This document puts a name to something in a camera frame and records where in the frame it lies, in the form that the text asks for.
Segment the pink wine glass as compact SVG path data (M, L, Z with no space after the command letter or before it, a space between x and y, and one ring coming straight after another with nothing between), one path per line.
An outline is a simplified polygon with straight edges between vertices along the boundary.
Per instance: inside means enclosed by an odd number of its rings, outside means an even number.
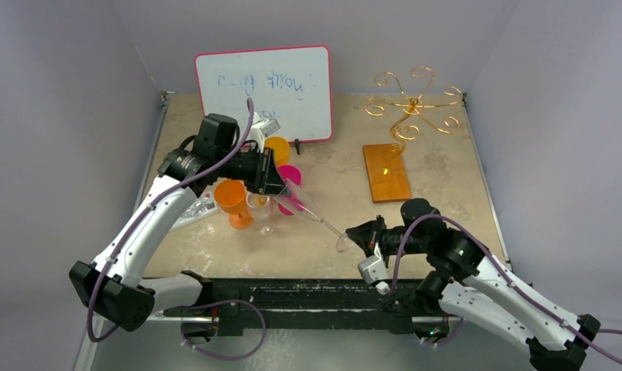
M275 197L279 210L287 216L301 215L307 205L301 188L301 171L293 165L282 165L277 170L284 181L284 191Z

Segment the clear wine glass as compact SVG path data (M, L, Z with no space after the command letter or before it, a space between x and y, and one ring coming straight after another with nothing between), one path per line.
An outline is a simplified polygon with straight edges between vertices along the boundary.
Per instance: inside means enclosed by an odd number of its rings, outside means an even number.
M315 205L313 199L310 197L310 195L303 190L304 193L304 200L307 202L306 205L306 211L303 212L301 215L295 215L295 216L299 216L301 218L304 218L306 220L310 220L316 223L321 224L322 226L326 227L330 232L332 232L334 235L336 235L337 242L335 244L335 249L339 254L343 254L346 253L347 251L351 250L352 248L355 248L356 245L347 237L345 232L342 232L340 230L338 230L335 226L333 226L321 213L320 209Z
M260 234L267 235L274 231L271 224L271 216L274 211L274 202L270 196L248 192L246 204L250 215L257 222Z

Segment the yellow wine glass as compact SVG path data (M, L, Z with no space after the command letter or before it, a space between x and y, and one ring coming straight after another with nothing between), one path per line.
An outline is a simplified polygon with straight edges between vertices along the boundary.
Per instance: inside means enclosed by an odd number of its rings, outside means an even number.
M291 147L285 138L271 136L266 139L265 146L274 151L274 161L277 167L289 163Z

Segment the orange wine glass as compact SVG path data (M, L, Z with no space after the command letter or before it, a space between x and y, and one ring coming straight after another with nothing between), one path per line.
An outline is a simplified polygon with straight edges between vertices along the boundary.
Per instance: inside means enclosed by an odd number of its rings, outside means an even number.
M226 179L214 189L213 195L219 208L229 215L232 228L242 230L253 222L246 204L246 189L238 180Z

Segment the gold wire wine glass rack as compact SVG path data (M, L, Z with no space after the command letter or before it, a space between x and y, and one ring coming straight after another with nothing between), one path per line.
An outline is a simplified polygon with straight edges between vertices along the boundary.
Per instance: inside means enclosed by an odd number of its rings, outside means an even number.
M418 94L408 94L398 76L390 71L378 73L374 82L379 87L394 81L399 89L400 101L370 97L365 102L365 112L370 117L382 117L387 111L399 111L400 117L389 125L389 136L393 140L389 144L363 145L362 152L372 202L393 203L403 202L412 198L410 181L403 162L408 143L421 135L420 127L411 122L417 118L424 124L442 134L455 134L461 128L460 121L447 115L440 123L434 123L426 117L426 112L442 107L460 105L464 102L464 93L455 86L444 88L443 95L449 100L439 104L427 104L424 96L436 79L435 72L428 66L416 66L410 75L414 79L425 80L423 89Z

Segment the white plastic packaged item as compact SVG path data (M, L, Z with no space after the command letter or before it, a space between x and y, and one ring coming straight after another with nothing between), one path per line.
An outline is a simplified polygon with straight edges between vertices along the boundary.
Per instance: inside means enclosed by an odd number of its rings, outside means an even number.
M170 230L173 231L183 228L184 226L196 223L218 212L219 207L214 196L210 192L206 192L179 216Z

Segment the red framed whiteboard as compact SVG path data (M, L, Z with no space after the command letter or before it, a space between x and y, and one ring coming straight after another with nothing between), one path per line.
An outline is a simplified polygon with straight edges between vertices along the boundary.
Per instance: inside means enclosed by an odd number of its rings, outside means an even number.
M333 135L331 53L326 46L202 53L195 57L202 110L245 125L252 100L263 119L280 124L289 142L327 141Z

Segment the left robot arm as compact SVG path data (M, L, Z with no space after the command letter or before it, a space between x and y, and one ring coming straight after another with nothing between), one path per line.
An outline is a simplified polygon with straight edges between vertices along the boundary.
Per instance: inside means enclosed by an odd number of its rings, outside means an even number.
M222 114L208 114L199 132L164 158L141 205L92 262L77 261L69 279L87 307L115 328L132 332L158 311L185 307L195 316L209 313L210 282L191 271L146 279L144 270L179 217L219 178L242 182L251 193L277 196L285 182L266 138L280 130L273 118L254 116L242 129Z

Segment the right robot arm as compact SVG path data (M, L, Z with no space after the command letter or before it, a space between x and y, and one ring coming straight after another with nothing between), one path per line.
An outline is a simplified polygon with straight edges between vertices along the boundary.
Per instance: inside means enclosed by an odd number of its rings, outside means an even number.
M348 228L344 244L359 247L362 279L388 296L388 311L439 311L515 345L536 370L579 370L600 330L592 315L577 315L515 276L479 240L440 214L425 199L400 209L403 225L388 228L382 216ZM423 254L433 268L413 296L398 292L402 257Z

